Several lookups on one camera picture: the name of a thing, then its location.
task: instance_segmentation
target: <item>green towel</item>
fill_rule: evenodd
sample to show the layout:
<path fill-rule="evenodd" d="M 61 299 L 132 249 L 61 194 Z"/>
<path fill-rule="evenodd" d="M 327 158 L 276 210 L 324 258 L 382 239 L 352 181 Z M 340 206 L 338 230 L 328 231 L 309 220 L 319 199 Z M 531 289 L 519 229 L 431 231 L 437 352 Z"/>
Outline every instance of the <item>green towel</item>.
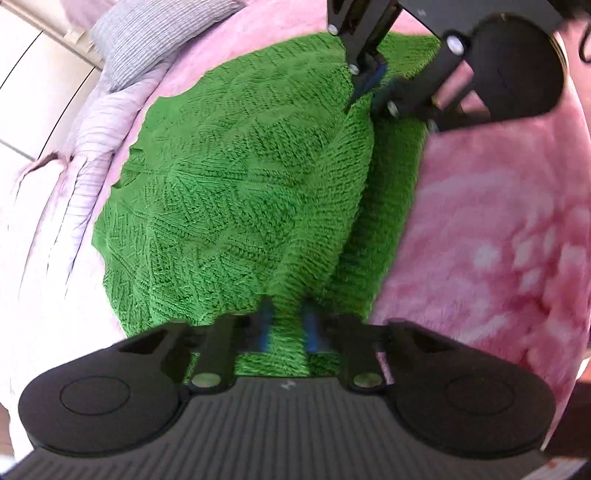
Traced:
<path fill-rule="evenodd" d="M 422 68 L 430 37 L 388 34 L 391 74 Z M 269 352 L 239 374 L 307 375 L 299 308 L 312 296 L 366 316 L 404 229 L 425 138 L 373 125 L 338 39 L 295 38 L 206 73 L 150 107 L 95 225 L 104 285 L 129 336 L 211 323 L 273 297 Z"/>

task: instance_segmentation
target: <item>pink bedsheet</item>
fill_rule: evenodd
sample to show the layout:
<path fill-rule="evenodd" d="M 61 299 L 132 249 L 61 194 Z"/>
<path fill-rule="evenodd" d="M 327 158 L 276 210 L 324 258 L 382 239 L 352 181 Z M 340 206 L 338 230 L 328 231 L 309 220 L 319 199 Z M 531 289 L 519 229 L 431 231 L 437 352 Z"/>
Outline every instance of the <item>pink bedsheet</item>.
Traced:
<path fill-rule="evenodd" d="M 149 106 L 224 61 L 325 27 L 325 0 L 256 0 L 184 49 L 116 154 L 74 263 L 61 333 L 68 331 L 70 343 L 93 338 L 52 361 L 123 337 L 90 239 Z M 395 27 L 426 32 L 408 15 Z M 559 418 L 589 328 L 590 154 L 571 81 L 560 106 L 543 118 L 431 137 L 407 233 L 371 320 L 406 317 L 531 369 L 551 385 Z M 13 405 L 31 379 L 11 385 Z M 18 421 L 11 434 L 22 457 L 30 447 Z"/>

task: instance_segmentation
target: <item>cable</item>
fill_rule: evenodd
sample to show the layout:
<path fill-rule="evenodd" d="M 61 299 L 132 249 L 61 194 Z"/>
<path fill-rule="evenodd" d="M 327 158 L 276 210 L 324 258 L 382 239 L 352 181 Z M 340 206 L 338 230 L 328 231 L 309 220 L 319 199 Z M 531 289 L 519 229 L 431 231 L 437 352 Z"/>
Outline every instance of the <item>cable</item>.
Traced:
<path fill-rule="evenodd" d="M 585 55 L 585 47 L 587 46 L 587 42 L 589 41 L 589 36 L 591 35 L 591 22 L 587 24 L 587 28 L 585 28 L 585 33 L 581 37 L 581 42 L 579 43 L 579 58 L 581 61 L 587 65 L 591 64 L 591 59 L 587 58 Z"/>

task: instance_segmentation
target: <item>gray pillow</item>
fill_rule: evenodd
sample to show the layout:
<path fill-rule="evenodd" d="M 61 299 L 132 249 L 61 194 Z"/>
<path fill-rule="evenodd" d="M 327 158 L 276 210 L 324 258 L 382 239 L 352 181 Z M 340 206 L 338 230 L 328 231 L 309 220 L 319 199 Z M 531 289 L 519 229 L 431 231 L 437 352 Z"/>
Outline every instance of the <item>gray pillow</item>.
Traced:
<path fill-rule="evenodd" d="M 244 7 L 236 0 L 119 0 L 90 31 L 111 92 Z"/>

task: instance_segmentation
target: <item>bolt head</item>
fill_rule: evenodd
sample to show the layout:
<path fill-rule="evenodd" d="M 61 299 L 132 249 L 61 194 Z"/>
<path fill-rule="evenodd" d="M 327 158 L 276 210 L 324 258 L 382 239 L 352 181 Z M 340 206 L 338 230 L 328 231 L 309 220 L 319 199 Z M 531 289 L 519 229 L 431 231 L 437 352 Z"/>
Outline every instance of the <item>bolt head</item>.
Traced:
<path fill-rule="evenodd" d="M 429 129 L 429 131 L 430 131 L 432 134 L 436 134 L 436 133 L 438 133 L 438 132 L 439 132 L 439 127 L 437 126 L 437 123 L 436 123 L 436 122 L 435 122 L 435 120 L 433 120 L 433 119 L 430 119 L 430 120 L 427 122 L 427 128 Z"/>
<path fill-rule="evenodd" d="M 393 117 L 398 116 L 400 111 L 398 110 L 396 103 L 390 100 L 386 105 L 388 106 L 388 112 L 390 112 L 390 115 L 392 115 Z"/>
<path fill-rule="evenodd" d="M 195 375 L 191 383 L 199 388 L 213 388 L 222 383 L 222 377 L 218 374 L 202 373 Z"/>
<path fill-rule="evenodd" d="M 449 37 L 447 37 L 446 43 L 454 55 L 457 55 L 458 57 L 460 55 L 464 55 L 464 52 L 466 51 L 466 49 L 464 48 L 464 44 L 455 35 L 450 35 Z"/>
<path fill-rule="evenodd" d="M 353 383 L 359 388 L 376 388 L 383 383 L 383 380 L 381 375 L 375 374 L 373 372 L 366 372 L 355 375 Z"/>

